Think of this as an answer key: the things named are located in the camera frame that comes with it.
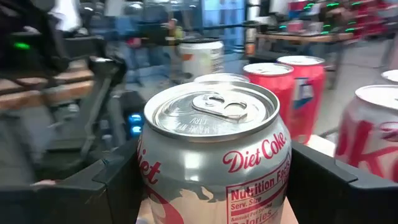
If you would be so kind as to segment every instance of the soda can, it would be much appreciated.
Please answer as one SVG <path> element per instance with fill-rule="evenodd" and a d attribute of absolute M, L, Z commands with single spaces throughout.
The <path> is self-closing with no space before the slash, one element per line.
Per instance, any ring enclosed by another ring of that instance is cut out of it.
<path fill-rule="evenodd" d="M 275 94 L 186 83 L 152 97 L 144 116 L 137 155 L 156 223 L 280 223 L 292 146 Z"/>
<path fill-rule="evenodd" d="M 389 70 L 381 74 L 382 82 L 378 84 L 398 85 L 398 70 Z"/>
<path fill-rule="evenodd" d="M 180 41 L 178 50 L 182 72 L 193 78 L 224 71 L 224 44 L 218 38 L 186 38 Z"/>
<path fill-rule="evenodd" d="M 286 56 L 278 62 L 294 68 L 295 90 L 290 124 L 292 139 L 303 144 L 310 140 L 323 93 L 325 71 L 321 58 Z"/>
<path fill-rule="evenodd" d="M 293 67 L 279 63 L 254 63 L 243 67 L 244 75 L 251 83 L 273 92 L 280 101 L 280 117 L 290 130 L 293 109 Z"/>
<path fill-rule="evenodd" d="M 204 81 L 250 82 L 248 77 L 233 73 L 214 73 L 214 74 L 202 75 L 194 79 L 194 82 L 204 82 Z"/>
<path fill-rule="evenodd" d="M 398 86 L 355 91 L 343 113 L 335 157 L 398 182 Z"/>

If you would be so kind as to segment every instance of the nutrition facts label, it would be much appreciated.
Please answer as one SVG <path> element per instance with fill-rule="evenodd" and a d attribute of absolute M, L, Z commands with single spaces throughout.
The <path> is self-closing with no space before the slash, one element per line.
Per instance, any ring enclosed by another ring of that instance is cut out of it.
<path fill-rule="evenodd" d="M 226 187 L 227 224 L 278 223 L 289 176 L 290 155 L 272 172 L 239 185 Z"/>

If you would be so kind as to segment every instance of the red object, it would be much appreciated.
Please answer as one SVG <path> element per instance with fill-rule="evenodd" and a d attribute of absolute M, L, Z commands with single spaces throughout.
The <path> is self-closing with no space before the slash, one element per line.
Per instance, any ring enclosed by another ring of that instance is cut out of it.
<path fill-rule="evenodd" d="M 287 24 L 287 32 L 301 32 L 304 30 L 304 22 L 301 20 L 293 20 Z"/>
<path fill-rule="evenodd" d="M 286 56 L 278 62 L 294 68 L 295 91 L 290 134 L 301 143 L 310 140 L 321 103 L 325 72 L 324 60 L 308 56 Z"/>
<path fill-rule="evenodd" d="M 130 38 L 126 41 L 126 43 L 128 44 L 128 46 L 130 47 L 140 47 L 141 46 L 141 39 L 134 37 L 134 38 Z"/>
<path fill-rule="evenodd" d="M 374 85 L 355 93 L 343 113 L 335 157 L 398 182 L 398 88 Z"/>
<path fill-rule="evenodd" d="M 275 93 L 280 101 L 280 117 L 290 130 L 292 99 L 294 93 L 293 68 L 277 63 L 255 63 L 243 67 L 250 82 Z"/>
<path fill-rule="evenodd" d="M 310 3 L 310 1 L 306 0 L 293 0 L 289 2 L 289 10 L 290 11 L 302 11 L 307 4 Z"/>

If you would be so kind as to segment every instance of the white can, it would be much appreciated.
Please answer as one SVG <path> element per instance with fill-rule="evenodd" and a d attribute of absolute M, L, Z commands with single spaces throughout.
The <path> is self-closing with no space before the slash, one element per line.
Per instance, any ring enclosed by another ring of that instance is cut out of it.
<path fill-rule="evenodd" d="M 194 80 L 194 82 L 205 82 L 205 81 L 250 82 L 248 77 L 234 73 L 214 73 L 214 74 L 202 75 Z"/>
<path fill-rule="evenodd" d="M 224 45 L 217 38 L 185 39 L 179 45 L 182 72 L 192 78 L 223 72 Z"/>

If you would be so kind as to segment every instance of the gray floor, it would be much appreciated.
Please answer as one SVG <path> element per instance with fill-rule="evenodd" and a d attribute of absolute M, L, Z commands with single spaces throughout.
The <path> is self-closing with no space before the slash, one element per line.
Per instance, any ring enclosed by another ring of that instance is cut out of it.
<path fill-rule="evenodd" d="M 345 52 L 340 79 L 335 90 L 325 90 L 322 106 L 314 129 L 315 134 L 321 134 L 329 129 L 338 126 L 340 114 L 345 105 L 354 96 L 354 91 L 365 85 L 377 82 L 380 71 L 377 67 L 380 64 L 382 53 L 385 49 L 385 42 L 370 43 L 366 46 L 349 48 Z M 244 61 L 236 61 L 238 55 L 227 55 L 225 63 L 226 72 L 240 72 Z M 157 92 L 168 88 L 170 83 L 166 77 L 158 75 L 154 77 L 161 67 L 145 68 L 141 71 L 144 87 L 135 84 L 128 84 L 128 89 L 139 90 L 145 98 L 150 98 Z M 31 108 L 23 110 L 25 123 L 32 135 L 34 144 L 41 148 L 50 139 L 53 131 L 47 128 L 50 125 L 49 117 L 43 108 Z"/>

